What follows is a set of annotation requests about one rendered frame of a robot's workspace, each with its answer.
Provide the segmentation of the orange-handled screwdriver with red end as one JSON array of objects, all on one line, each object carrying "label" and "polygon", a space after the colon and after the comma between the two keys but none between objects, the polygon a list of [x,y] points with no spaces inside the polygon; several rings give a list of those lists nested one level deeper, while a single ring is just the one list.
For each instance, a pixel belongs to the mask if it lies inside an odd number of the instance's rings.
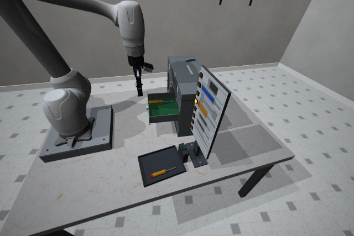
[{"label": "orange-handled screwdriver with red end", "polygon": [[[169,169],[169,170],[171,170],[171,169]],[[166,173],[166,171],[169,171],[169,170],[162,170],[162,171],[155,172],[155,173],[151,174],[151,178],[162,175],[162,174]]]}]

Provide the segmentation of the dark grey drawer chest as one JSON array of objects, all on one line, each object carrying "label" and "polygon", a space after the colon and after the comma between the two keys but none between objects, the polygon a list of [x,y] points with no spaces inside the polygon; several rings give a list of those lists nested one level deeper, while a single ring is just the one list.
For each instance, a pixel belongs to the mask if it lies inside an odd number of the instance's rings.
[{"label": "dark grey drawer chest", "polygon": [[[195,61],[185,62],[191,58]],[[147,93],[149,125],[174,121],[178,137],[193,135],[190,128],[200,69],[201,64],[195,55],[168,56],[167,93]],[[161,100],[173,102],[149,104],[149,101]]]}]

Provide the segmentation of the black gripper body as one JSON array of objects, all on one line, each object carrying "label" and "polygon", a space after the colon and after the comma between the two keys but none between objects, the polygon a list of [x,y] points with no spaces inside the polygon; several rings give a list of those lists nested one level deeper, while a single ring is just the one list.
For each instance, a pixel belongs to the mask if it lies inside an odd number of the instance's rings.
[{"label": "black gripper body", "polygon": [[135,68],[135,72],[137,75],[137,70],[139,71],[140,75],[140,66],[144,65],[144,56],[138,56],[138,57],[131,57],[128,56],[128,62],[130,66],[133,66]]}]

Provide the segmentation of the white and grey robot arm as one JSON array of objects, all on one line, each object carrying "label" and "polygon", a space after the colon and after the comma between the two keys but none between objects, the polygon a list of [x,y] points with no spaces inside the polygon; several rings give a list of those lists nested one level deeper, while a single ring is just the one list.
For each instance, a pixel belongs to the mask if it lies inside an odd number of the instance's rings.
[{"label": "white and grey robot arm", "polygon": [[[138,57],[145,53],[144,18],[135,1],[121,1],[116,5],[98,0],[38,1],[105,16],[119,27],[126,55]],[[86,103],[91,94],[88,78],[69,68],[22,0],[0,0],[0,16],[51,75],[54,90],[44,96],[42,109],[59,133],[54,145],[74,147],[78,141],[91,140],[95,118],[86,117]]]}]

